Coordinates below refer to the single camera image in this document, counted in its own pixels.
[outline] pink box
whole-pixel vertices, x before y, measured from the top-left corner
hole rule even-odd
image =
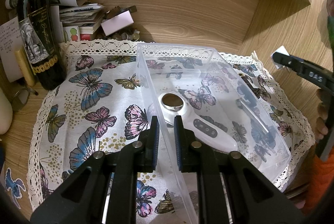
[[[110,35],[131,24],[133,24],[132,16],[129,11],[125,11],[124,13],[102,22],[101,26],[105,34]]]

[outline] handwritten note paper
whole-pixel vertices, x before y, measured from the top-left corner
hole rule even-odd
[[[22,72],[16,62],[14,50],[21,48],[23,41],[17,17],[0,26],[0,56],[6,76],[10,82],[22,78]]]

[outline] white handheld beauty device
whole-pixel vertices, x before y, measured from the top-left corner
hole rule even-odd
[[[174,117],[181,116],[185,129],[194,132],[205,144],[224,152],[238,149],[236,141],[226,132],[195,114],[193,107],[178,93],[163,93],[158,97],[167,123],[174,125]]]

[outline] metal screw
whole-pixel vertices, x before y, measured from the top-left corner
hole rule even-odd
[[[104,152],[99,150],[99,151],[94,152],[93,157],[95,159],[100,159],[103,155],[104,155]]]
[[[141,141],[135,141],[135,142],[132,143],[132,145],[135,148],[140,148],[143,145],[143,143]]]
[[[202,143],[199,142],[199,141],[194,141],[194,142],[191,143],[191,146],[193,148],[200,148],[202,146]]]
[[[231,152],[231,156],[233,159],[239,159],[241,157],[241,153],[238,151]]]

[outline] finger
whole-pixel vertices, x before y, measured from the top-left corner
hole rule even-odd
[[[314,131],[314,135],[316,140],[321,140],[324,138],[324,135],[321,132],[319,132],[318,129]]]
[[[323,105],[323,103],[319,103],[319,104],[318,104],[317,111],[318,111],[318,115],[319,115],[323,120],[326,120],[326,119],[327,119],[327,117],[328,117],[328,110],[327,110],[327,108],[325,108],[325,106]]]
[[[329,106],[331,94],[323,89],[318,89],[316,92],[318,98],[324,103],[324,106]]]
[[[317,118],[316,127],[317,127],[317,130],[321,134],[326,135],[328,133],[328,129],[327,129],[326,125],[325,125],[325,122],[323,121],[323,119],[321,117]]]

